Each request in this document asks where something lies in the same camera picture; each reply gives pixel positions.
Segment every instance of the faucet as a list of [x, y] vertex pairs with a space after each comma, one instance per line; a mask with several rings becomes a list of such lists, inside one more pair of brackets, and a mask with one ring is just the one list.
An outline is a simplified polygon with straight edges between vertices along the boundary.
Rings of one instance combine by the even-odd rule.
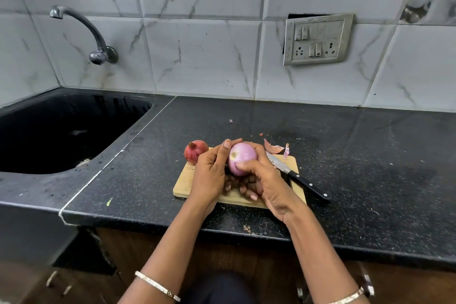
[[94, 51], [88, 55], [92, 63], [96, 65], [101, 65], [105, 61], [111, 64], [117, 63], [117, 60], [119, 59], [117, 51], [111, 46], [106, 46], [105, 39], [103, 38], [103, 36], [101, 36], [100, 31], [98, 31], [94, 24], [91, 21], [89, 21], [86, 17], [84, 17], [81, 13], [72, 9], [71, 7], [56, 5], [53, 6], [49, 11], [49, 16], [51, 16], [53, 19], [62, 19], [65, 13], [71, 17], [76, 18], [83, 25], [85, 25], [95, 37], [95, 41], [97, 42], [98, 46], [98, 51]]

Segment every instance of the bangle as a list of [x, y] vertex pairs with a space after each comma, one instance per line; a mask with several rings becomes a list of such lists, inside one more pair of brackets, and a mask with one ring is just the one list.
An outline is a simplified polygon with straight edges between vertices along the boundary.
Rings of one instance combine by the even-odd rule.
[[352, 295], [345, 297], [344, 299], [338, 300], [336, 302], [328, 303], [328, 304], [348, 304], [354, 301], [355, 299], [358, 299], [364, 294], [364, 289], [362, 287], [359, 288], [355, 293]]
[[181, 299], [178, 296], [174, 295], [171, 291], [165, 289], [161, 284], [159, 284], [156, 281], [152, 280], [151, 278], [145, 276], [143, 273], [136, 271], [134, 274], [138, 278], [143, 279], [148, 284], [151, 284], [152, 286], [154, 286], [157, 290], [166, 294], [168, 297], [173, 298], [177, 302], [181, 301]]

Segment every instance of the forearm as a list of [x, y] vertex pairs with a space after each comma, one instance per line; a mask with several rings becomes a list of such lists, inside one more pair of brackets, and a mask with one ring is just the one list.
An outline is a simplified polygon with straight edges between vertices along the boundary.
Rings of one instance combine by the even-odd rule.
[[[141, 273], [177, 295], [204, 218], [202, 209], [197, 209], [187, 200]], [[172, 302], [171, 298], [139, 278], [134, 280], [119, 301], [120, 304]]]
[[[301, 205], [284, 222], [315, 304], [335, 302], [359, 289], [309, 207]], [[362, 296], [353, 303], [369, 301]]]

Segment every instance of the wooden cutting board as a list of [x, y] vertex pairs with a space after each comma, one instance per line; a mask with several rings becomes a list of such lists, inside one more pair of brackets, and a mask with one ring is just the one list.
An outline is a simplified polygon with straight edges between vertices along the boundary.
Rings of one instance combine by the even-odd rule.
[[[283, 155], [274, 156], [285, 162], [288, 165], [288, 167], [290, 167], [293, 171], [299, 173], [298, 165], [296, 164], [296, 159], [293, 156], [288, 156], [285, 160], [283, 160]], [[195, 165], [192, 165], [191, 163], [187, 162], [179, 178], [176, 181], [176, 185], [174, 185], [174, 189], [172, 190], [174, 196], [188, 197], [191, 190], [191, 182], [193, 181], [194, 172]], [[305, 203], [305, 197], [302, 188], [294, 182], [291, 182], [291, 187], [293, 188], [293, 191], [296, 192], [298, 197]], [[258, 201], [248, 199], [240, 193], [239, 189], [232, 189], [229, 193], [222, 193], [218, 198], [218, 202], [251, 206], [257, 208], [267, 208], [266, 204], [264, 204], [264, 202], [261, 199], [259, 199]]]

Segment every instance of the electrical outlet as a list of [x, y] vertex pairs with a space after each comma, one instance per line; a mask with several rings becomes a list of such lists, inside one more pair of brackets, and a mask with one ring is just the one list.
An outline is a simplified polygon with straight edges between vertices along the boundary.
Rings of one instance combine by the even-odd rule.
[[353, 13], [287, 19], [284, 65], [342, 61], [347, 52]]

